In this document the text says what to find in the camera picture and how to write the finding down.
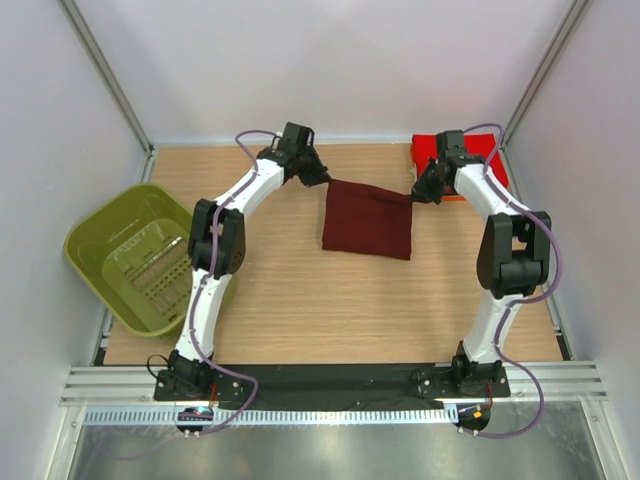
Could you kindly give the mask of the dark red t shirt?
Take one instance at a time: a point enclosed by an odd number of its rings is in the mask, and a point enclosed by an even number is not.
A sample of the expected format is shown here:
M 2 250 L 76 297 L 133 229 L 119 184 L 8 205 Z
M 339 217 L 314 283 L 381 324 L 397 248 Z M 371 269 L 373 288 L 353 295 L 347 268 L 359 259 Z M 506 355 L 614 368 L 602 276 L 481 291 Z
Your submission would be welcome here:
M 409 196 L 337 179 L 329 183 L 323 249 L 408 261 L 411 228 Z

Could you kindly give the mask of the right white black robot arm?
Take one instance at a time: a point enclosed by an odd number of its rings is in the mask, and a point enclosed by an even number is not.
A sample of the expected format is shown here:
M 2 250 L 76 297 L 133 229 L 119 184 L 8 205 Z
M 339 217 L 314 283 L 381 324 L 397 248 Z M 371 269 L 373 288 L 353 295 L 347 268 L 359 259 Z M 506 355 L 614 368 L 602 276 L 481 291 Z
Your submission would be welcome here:
M 492 158 L 468 150 L 464 131 L 438 133 L 435 145 L 436 156 L 416 179 L 411 198 L 438 204 L 455 193 L 483 220 L 476 260 L 483 297 L 450 366 L 425 367 L 417 375 L 425 395 L 507 395 L 502 345 L 520 307 L 548 278 L 551 219 L 515 199 L 493 173 Z

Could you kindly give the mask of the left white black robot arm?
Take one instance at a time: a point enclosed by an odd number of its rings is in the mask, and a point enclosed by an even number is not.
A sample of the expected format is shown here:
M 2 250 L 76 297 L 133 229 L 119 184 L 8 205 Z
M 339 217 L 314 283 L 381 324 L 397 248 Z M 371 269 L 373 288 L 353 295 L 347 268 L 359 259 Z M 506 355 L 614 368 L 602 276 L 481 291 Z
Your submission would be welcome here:
M 214 334 L 227 290 L 246 256 L 246 221 L 269 195 L 296 177 L 312 187 L 329 182 L 328 168 L 314 146 L 313 129 L 289 122 L 272 138 L 229 190 L 199 200 L 187 242 L 192 287 L 180 337 L 166 368 L 157 375 L 156 400 L 199 400 L 212 390 L 216 374 Z

